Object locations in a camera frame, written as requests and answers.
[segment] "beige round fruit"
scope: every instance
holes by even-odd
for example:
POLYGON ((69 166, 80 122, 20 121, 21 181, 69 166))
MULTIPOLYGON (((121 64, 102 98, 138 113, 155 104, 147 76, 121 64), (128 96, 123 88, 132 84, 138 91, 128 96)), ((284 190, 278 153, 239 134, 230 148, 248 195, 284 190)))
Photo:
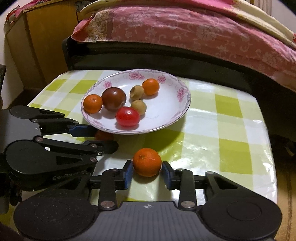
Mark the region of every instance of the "beige round fruit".
POLYGON ((135 85, 133 88, 131 88, 130 91, 130 98, 132 100, 139 100, 144 95, 144 88, 140 85, 135 85))
POLYGON ((147 110, 146 104, 141 100, 133 101, 131 107, 135 109, 140 115, 144 115, 147 110))

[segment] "plate rim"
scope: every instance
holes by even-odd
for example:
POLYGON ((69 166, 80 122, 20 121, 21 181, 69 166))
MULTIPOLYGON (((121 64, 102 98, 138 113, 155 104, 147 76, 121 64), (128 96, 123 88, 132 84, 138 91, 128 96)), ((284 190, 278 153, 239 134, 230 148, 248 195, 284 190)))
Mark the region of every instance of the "plate rim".
POLYGON ((107 133, 116 134, 116 135, 139 135, 139 134, 147 134, 147 133, 150 133, 150 132, 154 132, 154 131, 158 131, 158 130, 164 129, 164 128, 166 128, 166 127, 168 127, 168 126, 170 126, 170 125, 176 123, 178 120, 180 120, 180 119, 181 119, 181 118, 187 113, 187 111, 188 111, 188 109, 189 109, 189 107, 190 107, 190 104, 191 104, 191 100, 192 100, 190 90, 189 90, 188 86, 187 86, 182 80, 180 80, 177 76, 174 76, 174 75, 169 74, 169 73, 167 73, 167 72, 164 72, 164 71, 161 71, 161 70, 156 70, 156 69, 129 69, 129 70, 123 70, 123 71, 120 71, 120 72, 117 72, 117 73, 114 73, 114 74, 108 75, 108 76, 106 76, 105 78, 103 78, 103 79, 101 79, 101 80, 98 80, 97 82, 95 82, 95 83, 94 83, 94 84, 93 84, 93 85, 87 90, 87 92, 83 95, 82 100, 81 100, 81 104, 80 104, 81 113, 82 113, 83 118, 84 118, 84 119, 85 119, 85 120, 86 120, 91 126, 95 127, 96 129, 101 130, 101 131, 104 131, 104 132, 107 132, 107 133), (110 129, 107 129, 107 128, 104 128, 104 127, 97 127, 96 125, 90 123, 90 122, 87 120, 87 118, 85 117, 85 115, 88 115, 88 114, 83 110, 83 106, 82 106, 82 105, 83 105, 83 100, 84 100, 84 98, 85 98, 87 92, 88 92, 91 88, 93 88, 93 87, 94 87, 95 85, 97 85, 99 82, 101 83, 101 82, 104 81, 105 79, 110 78, 110 77, 112 77, 112 76, 114 76, 114 75, 119 75, 119 74, 121 74, 121 73, 123 73, 123 72, 141 71, 141 70, 158 71, 158 72, 161 72, 161 73, 168 74, 168 75, 174 77, 177 81, 182 82, 183 85, 186 86, 187 91, 188 91, 188 96, 189 96, 190 100, 189 100, 189 101, 187 100, 187 102, 188 102, 189 104, 188 104, 187 108, 184 109, 185 111, 184 111, 183 114, 181 114, 179 117, 177 117, 176 120, 174 120, 174 121, 172 121, 172 122, 169 122, 169 123, 166 124, 166 125, 162 125, 162 126, 159 126, 159 127, 157 127, 157 128, 149 129, 149 130, 145 130, 145 131, 138 131, 138 132, 135 132, 135 130, 134 130, 134 131, 132 131, 132 133, 130 133, 130 132, 122 132, 121 130, 113 131, 113 130, 110 130, 110 129))

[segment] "circular black cover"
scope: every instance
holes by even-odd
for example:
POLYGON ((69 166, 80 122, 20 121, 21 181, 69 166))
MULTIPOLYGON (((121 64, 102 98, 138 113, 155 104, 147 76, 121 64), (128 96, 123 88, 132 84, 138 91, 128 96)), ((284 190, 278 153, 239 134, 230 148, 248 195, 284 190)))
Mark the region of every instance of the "circular black cover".
POLYGON ((94 209, 84 198, 30 198, 14 213, 15 225, 25 237, 46 241, 69 239, 93 219, 94 209))
POLYGON ((255 241, 274 237, 281 224, 281 211, 261 197, 213 198, 200 210, 206 226, 229 240, 255 241))

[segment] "checkered tablecloth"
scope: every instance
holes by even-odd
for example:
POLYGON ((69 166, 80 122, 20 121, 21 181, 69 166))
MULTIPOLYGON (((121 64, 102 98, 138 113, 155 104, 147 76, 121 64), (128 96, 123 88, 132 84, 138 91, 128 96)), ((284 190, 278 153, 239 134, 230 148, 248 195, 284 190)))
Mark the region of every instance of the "checkered tablecloth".
MULTIPOLYGON (((118 71, 69 71, 49 84, 29 106, 63 112, 65 117, 86 123, 80 105, 83 95, 98 80, 118 71)), ((127 159, 144 147, 152 148, 174 169, 195 175, 214 171, 276 202, 277 185, 268 133, 256 99, 220 85, 181 78, 189 87, 192 102, 186 115, 175 124, 148 134, 117 135, 119 149, 98 159, 96 175, 122 168, 127 159)), ((85 138, 68 134, 47 136, 81 143, 85 138)), ((168 191, 158 177, 134 175, 128 191, 118 191, 122 200, 177 200, 179 191, 168 191)), ((96 203, 97 193, 93 194, 96 203)), ((204 203, 197 190, 197 202, 204 203)))

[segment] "black bed frame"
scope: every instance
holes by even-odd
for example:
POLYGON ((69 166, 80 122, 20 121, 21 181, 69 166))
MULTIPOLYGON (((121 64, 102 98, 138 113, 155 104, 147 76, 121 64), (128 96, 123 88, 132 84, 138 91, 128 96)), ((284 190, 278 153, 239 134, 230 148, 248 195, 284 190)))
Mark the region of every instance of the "black bed frame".
POLYGON ((257 99, 270 135, 296 141, 296 93, 255 70, 194 51, 148 43, 77 43, 69 37, 62 47, 69 70, 157 69, 245 91, 257 99))

